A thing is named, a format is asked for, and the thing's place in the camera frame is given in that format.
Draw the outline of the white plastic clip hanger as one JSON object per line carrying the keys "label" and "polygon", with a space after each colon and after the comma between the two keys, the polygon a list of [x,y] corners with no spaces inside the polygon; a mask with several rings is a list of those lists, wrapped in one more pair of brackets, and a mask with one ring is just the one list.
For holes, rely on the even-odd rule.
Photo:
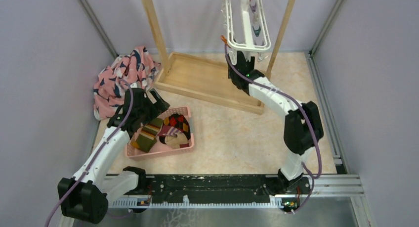
{"label": "white plastic clip hanger", "polygon": [[227,54],[236,65],[237,52],[247,61],[256,55],[260,62],[272,46],[262,0],[223,0],[222,13],[228,42]]}

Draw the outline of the green striped sock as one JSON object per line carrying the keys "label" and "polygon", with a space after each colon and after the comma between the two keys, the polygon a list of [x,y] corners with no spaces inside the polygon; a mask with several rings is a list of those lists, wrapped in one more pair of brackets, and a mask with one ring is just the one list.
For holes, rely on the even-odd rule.
{"label": "green striped sock", "polygon": [[141,128],[137,138],[131,141],[130,145],[133,148],[148,153],[157,142],[156,136],[160,132],[163,123],[163,119],[155,118]]}

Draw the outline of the orange clothes clip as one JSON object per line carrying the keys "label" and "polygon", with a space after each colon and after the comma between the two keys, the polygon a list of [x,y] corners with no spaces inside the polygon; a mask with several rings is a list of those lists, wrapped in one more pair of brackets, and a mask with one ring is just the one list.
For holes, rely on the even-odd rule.
{"label": "orange clothes clip", "polygon": [[227,39],[223,35],[221,35],[220,38],[225,45],[228,45]]}

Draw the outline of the wooden hanger stand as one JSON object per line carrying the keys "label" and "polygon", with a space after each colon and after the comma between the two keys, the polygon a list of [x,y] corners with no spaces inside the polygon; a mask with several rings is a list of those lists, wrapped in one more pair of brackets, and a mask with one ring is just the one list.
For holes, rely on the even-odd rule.
{"label": "wooden hanger stand", "polygon": [[[141,1],[163,66],[156,80],[158,89],[250,113],[263,113],[266,106],[237,89],[228,78],[226,58],[224,62],[218,62],[180,52],[168,53],[153,0]],[[264,53],[266,58],[259,62],[256,55],[253,55],[255,69],[261,71],[269,80],[294,2],[295,0],[288,0],[276,41],[271,42],[271,48]]]}

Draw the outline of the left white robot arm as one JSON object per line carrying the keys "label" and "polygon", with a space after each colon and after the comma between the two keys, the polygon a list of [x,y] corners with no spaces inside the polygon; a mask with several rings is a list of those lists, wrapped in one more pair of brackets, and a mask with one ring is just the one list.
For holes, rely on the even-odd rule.
{"label": "left white robot arm", "polygon": [[105,178],[134,133],[169,107],[155,89],[146,92],[129,88],[125,92],[124,103],[109,119],[101,144],[71,178],[59,182],[58,204],[63,216],[98,224],[109,205],[120,197],[129,192],[143,194],[147,190],[146,172],[141,168],[128,166],[110,181]]}

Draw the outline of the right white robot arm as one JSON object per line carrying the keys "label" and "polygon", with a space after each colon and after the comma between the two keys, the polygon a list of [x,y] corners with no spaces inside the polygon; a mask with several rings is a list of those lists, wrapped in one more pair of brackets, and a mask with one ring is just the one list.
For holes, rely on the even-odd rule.
{"label": "right white robot arm", "polygon": [[313,101],[301,102],[284,93],[259,70],[254,68],[254,57],[246,60],[241,51],[226,49],[228,77],[233,85],[262,102],[284,120],[283,140],[288,153],[278,171],[278,187],[283,193],[292,193],[302,178],[307,159],[312,151],[318,161],[317,176],[322,173],[319,140],[324,136],[319,108]]}

